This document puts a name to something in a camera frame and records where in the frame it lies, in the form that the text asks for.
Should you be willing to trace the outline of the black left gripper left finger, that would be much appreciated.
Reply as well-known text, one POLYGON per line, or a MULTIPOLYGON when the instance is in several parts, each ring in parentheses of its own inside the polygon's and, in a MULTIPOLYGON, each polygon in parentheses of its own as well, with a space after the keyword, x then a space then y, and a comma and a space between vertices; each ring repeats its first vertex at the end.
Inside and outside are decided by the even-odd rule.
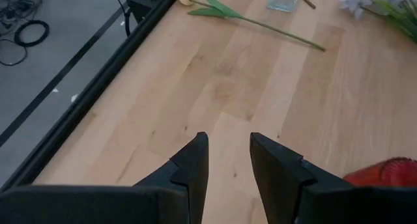
POLYGON ((20 186, 0 193, 0 224, 201 224, 209 139, 196 136, 133 186, 20 186))

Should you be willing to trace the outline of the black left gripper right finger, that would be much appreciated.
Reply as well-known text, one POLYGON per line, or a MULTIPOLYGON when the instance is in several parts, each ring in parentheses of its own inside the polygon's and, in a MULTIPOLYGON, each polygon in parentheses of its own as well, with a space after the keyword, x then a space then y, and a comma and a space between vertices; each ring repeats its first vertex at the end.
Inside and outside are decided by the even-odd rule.
POLYGON ((268 224, 417 224, 417 188, 354 186, 258 132, 250 158, 268 224))

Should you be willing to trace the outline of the peach artificial tulip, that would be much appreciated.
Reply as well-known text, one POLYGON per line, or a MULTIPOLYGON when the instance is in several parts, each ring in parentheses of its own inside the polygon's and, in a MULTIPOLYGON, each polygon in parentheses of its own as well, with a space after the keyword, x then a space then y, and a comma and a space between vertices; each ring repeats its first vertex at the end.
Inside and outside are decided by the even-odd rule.
POLYGON ((298 40, 300 42, 303 42, 305 44, 308 44, 309 46, 321 50, 326 51, 326 49, 317 43, 314 43, 310 40, 306 40, 302 37, 296 36, 294 34, 288 33, 286 31, 282 31, 281 29, 275 28, 273 26, 267 25, 263 22, 259 22, 253 19, 249 19, 247 17, 242 16, 238 12, 234 11, 233 9, 229 8, 228 6, 224 5, 223 3, 219 2, 218 0, 206 0, 206 3, 203 3, 199 0, 179 0, 181 4, 185 6, 192 6, 194 4, 203 6, 203 8, 198 8, 192 11, 189 11, 188 14, 192 16, 206 16, 206 17, 215 17, 215 18, 231 18, 231 19, 237 19, 237 20, 244 20, 256 25, 259 25, 261 27, 270 29, 272 31, 275 31, 277 33, 280 33, 282 35, 288 36, 290 38, 293 38, 295 40, 298 40))

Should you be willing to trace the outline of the red ribbed glass vase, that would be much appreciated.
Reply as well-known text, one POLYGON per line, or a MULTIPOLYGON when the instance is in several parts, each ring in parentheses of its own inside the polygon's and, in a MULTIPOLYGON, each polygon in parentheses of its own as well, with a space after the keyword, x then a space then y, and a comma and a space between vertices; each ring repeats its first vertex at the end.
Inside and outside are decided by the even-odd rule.
POLYGON ((417 188, 417 160, 391 158, 349 173, 343 179, 355 186, 417 188))

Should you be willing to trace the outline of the clear glass vase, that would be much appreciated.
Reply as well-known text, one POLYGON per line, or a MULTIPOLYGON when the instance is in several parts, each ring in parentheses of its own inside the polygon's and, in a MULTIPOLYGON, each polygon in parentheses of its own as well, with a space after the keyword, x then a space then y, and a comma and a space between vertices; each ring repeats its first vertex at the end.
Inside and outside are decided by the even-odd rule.
POLYGON ((297 6, 298 0, 268 0, 267 7, 284 12, 292 12, 297 6))

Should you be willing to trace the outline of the white artificial flower bunch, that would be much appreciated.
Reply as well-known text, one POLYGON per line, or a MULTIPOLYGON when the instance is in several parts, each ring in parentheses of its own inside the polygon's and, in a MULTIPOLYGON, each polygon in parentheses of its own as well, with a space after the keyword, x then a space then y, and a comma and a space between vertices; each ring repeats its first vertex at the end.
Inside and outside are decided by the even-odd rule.
POLYGON ((417 0, 339 0, 357 20, 368 13, 380 18, 417 44, 417 0))

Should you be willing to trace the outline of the black aluminium table frame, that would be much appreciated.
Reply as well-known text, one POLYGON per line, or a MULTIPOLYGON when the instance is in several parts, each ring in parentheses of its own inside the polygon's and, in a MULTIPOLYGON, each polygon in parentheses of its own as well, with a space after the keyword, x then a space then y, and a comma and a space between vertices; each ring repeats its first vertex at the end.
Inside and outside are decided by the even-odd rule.
POLYGON ((78 95, 75 102, 55 123, 53 128, 44 136, 10 178, 3 183, 0 187, 0 193, 16 186, 31 184, 37 178, 74 128, 88 113, 175 1, 162 0, 140 23, 136 21, 126 2, 126 5, 129 7, 124 13, 127 39, 118 47, 97 75, 84 88, 83 92, 78 95))

